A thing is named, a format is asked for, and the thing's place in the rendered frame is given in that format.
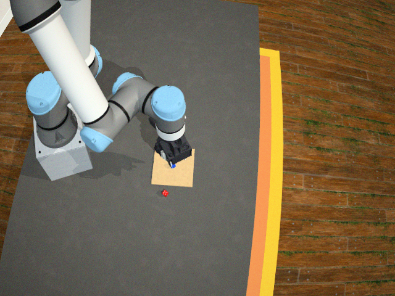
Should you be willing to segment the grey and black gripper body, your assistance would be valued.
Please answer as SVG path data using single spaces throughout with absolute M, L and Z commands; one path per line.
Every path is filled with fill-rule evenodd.
M 171 163 L 172 163 L 172 165 L 174 165 L 174 164 L 192 156 L 192 148 L 189 145 L 188 141 L 186 140 L 184 134 L 182 135 L 182 137 L 180 137 L 179 139 L 174 140 L 174 141 L 166 141 L 166 140 L 162 139 L 160 136 L 156 139 L 156 141 L 157 141 L 157 143 L 159 143 L 159 147 L 164 151 L 164 153 L 166 155 L 167 162 L 170 166 L 171 166 Z M 167 142 L 169 142 L 170 144 Z

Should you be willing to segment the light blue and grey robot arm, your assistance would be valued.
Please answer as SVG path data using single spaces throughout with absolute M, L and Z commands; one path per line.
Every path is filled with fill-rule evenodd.
M 149 116 L 162 139 L 182 137 L 186 104 L 175 86 L 158 87 L 126 72 L 106 100 L 95 80 L 102 58 L 90 45 L 91 0 L 9 1 L 20 31 L 29 34 L 50 69 L 37 74 L 26 90 L 43 145 L 56 149 L 75 137 L 78 122 L 69 103 L 85 125 L 81 139 L 95 152 L 103 152 L 138 112 Z

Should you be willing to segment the tan flat mat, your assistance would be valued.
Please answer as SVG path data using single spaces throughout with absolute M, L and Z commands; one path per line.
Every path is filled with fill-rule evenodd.
M 192 156 L 176 163 L 175 168 L 171 168 L 155 151 L 151 184 L 193 187 L 194 150 Z

